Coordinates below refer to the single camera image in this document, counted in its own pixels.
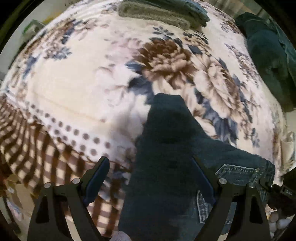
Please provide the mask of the white gloved hand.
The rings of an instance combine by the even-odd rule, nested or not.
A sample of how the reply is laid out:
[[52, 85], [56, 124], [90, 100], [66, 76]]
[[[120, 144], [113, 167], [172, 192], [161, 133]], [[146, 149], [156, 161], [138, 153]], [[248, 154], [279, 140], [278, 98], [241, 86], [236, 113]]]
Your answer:
[[269, 224], [270, 237], [272, 240], [277, 240], [287, 229], [293, 215], [288, 217], [282, 213], [281, 209], [274, 210], [269, 206], [266, 207], [265, 212]]

